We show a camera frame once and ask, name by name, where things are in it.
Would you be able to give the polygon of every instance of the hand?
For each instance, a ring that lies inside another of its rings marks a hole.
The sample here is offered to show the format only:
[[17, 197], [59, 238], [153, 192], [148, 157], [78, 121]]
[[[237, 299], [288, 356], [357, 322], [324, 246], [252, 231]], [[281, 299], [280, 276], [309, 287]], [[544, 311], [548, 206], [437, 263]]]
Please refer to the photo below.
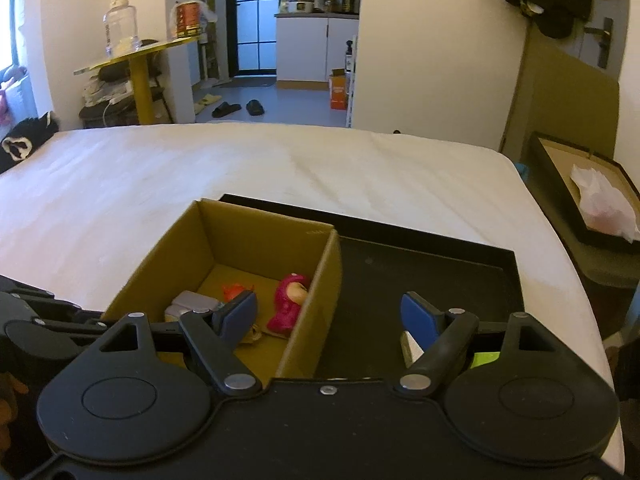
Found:
[[10, 373], [0, 374], [0, 459], [11, 447], [8, 424], [18, 416], [14, 392], [24, 395], [29, 393], [29, 389]]

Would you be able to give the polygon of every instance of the white bed sheet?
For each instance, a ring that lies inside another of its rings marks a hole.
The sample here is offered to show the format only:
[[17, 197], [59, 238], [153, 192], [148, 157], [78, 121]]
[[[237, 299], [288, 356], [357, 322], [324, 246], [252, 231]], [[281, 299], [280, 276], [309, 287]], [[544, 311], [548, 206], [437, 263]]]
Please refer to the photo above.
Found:
[[[513, 250], [527, 311], [611, 382], [558, 236], [510, 161], [466, 144], [249, 123], [60, 133], [0, 175], [0, 274], [104, 310], [191, 201], [224, 193]], [[620, 427], [605, 459], [622, 470]]]

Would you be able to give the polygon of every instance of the yellow table top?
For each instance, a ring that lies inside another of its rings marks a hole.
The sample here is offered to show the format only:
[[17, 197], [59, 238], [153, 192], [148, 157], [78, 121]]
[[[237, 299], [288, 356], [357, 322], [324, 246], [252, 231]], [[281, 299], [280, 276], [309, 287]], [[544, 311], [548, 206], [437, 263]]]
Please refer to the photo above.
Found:
[[166, 48], [171, 48], [172, 46], [180, 46], [187, 43], [191, 43], [191, 41], [197, 41], [197, 39], [198, 39], [198, 36], [195, 36], [193, 38], [178, 38], [178, 40], [159, 41], [158, 43], [152, 43], [150, 45], [143, 46], [133, 52], [129, 52], [128, 54], [123, 54], [122, 56], [110, 57], [102, 61], [96, 62], [92, 65], [86, 66], [84, 68], [74, 70], [74, 75], [80, 75], [86, 72], [91, 72], [91, 70], [97, 70], [98, 68], [102, 68], [103, 66], [108, 66], [114, 63], [118, 63], [120, 61], [130, 59], [132, 57], [146, 56], [147, 54], [159, 52]]

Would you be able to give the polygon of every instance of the pink plush doll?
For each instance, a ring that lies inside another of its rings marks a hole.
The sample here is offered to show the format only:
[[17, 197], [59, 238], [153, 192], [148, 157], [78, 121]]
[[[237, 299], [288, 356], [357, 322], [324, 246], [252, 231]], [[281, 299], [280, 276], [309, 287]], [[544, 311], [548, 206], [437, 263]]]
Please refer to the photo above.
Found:
[[291, 334], [308, 296], [308, 286], [309, 279], [301, 274], [290, 274], [280, 282], [273, 299], [276, 315], [267, 323], [269, 332], [284, 337]]

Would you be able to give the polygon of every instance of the green object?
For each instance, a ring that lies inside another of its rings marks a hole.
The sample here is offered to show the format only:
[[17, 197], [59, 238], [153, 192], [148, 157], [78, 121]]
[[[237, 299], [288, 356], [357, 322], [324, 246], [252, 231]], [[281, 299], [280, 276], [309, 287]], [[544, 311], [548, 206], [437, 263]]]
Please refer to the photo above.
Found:
[[487, 365], [498, 360], [500, 352], [478, 352], [474, 354], [474, 360], [469, 368], [476, 368], [478, 366]]

